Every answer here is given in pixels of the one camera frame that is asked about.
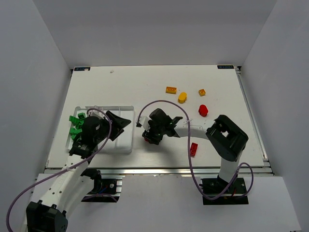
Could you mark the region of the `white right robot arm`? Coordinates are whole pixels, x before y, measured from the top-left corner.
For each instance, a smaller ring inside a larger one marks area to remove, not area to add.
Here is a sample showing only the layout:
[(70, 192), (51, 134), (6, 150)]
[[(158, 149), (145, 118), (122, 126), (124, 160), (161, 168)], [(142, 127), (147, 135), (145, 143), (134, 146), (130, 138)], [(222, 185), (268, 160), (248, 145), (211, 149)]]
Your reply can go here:
[(236, 173), (240, 156), (249, 140), (248, 135), (226, 115), (219, 115), (214, 121), (207, 119), (171, 118), (162, 109), (155, 109), (148, 117), (139, 118), (144, 128), (142, 137), (158, 145), (163, 137), (193, 137), (210, 141), (221, 157), (218, 180), (227, 184)]

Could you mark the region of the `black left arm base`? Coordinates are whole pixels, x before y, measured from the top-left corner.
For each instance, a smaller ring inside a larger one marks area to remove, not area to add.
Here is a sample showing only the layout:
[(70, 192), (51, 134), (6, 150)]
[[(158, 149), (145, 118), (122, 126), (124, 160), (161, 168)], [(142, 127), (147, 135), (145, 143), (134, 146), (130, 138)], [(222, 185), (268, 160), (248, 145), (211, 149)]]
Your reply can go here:
[(93, 181), (93, 189), (82, 199), (82, 202), (116, 203), (119, 200), (121, 179), (104, 177), (96, 169), (86, 169), (81, 176), (87, 176)]

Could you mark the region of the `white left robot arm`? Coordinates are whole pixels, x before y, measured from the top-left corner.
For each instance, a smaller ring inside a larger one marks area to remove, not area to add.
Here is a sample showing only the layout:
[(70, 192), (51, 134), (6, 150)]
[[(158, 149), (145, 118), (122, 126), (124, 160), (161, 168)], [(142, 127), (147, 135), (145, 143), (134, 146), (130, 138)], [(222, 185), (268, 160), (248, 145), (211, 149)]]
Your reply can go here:
[(67, 161), (54, 182), (37, 202), (26, 208), (27, 231), (64, 232), (72, 210), (95, 187), (98, 171), (89, 169), (92, 158), (106, 145), (124, 132), (131, 120), (111, 111), (87, 110), (87, 117), (69, 151)]

